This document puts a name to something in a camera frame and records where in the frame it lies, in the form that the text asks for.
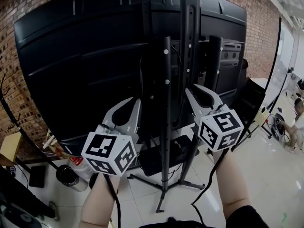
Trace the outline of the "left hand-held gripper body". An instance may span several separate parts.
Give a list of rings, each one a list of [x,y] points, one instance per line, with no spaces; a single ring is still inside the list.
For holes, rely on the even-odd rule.
[[[138,155],[137,129],[100,126],[89,133],[81,156],[94,171],[121,177]]]

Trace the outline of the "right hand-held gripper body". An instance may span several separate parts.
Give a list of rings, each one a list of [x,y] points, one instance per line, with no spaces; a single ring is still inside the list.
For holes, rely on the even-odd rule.
[[[222,105],[198,120],[198,137],[213,152],[230,148],[237,143],[244,126],[235,110]]]

